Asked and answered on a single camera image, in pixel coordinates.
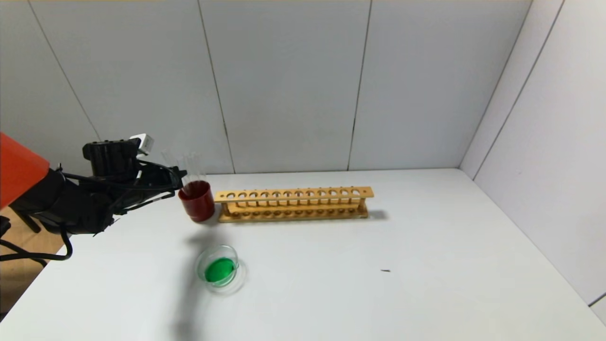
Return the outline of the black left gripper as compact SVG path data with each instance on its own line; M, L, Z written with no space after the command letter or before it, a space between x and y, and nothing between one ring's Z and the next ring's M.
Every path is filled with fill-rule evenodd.
M182 188L182 178L187 176L187 170L179 169L177 166L139 166L139 170L142 174L137 185L145 188L152 187L152 189L138 189L137 196L140 197L153 197L162 193L167 193L167 196L172 197Z

